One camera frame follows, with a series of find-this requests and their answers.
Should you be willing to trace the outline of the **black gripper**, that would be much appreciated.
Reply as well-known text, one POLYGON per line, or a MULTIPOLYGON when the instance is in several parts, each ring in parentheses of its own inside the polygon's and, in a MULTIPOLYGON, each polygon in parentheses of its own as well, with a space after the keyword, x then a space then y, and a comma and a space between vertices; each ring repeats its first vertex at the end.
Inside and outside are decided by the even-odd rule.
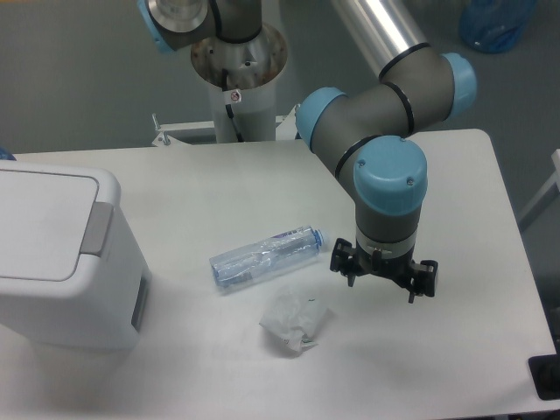
POLYGON ((389 279, 409 292, 408 303, 415 297, 434 298, 438 285, 438 262, 435 260, 412 261, 414 247, 398 257, 378 256, 378 251, 368 253, 359 243, 356 249, 350 241, 338 238, 334 243, 330 271, 339 272, 354 286, 355 278, 374 275, 389 279))

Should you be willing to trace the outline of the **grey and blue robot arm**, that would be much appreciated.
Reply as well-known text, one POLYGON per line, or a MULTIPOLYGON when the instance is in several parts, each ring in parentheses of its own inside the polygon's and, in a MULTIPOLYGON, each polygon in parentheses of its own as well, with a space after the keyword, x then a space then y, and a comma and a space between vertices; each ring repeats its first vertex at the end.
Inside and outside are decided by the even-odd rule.
MULTIPOLYGON (((190 49, 218 142, 275 138, 276 103, 263 92, 287 48, 263 22, 260 2, 141 1, 138 9, 160 51, 190 49)), ((476 76, 460 55, 436 53, 399 1, 338 1, 335 9, 379 82, 355 97, 323 87, 295 113, 297 133, 354 203, 355 242, 335 242, 330 268, 348 281, 376 275, 412 297, 433 297, 437 263, 413 259, 428 181, 411 136, 470 107, 476 76)))

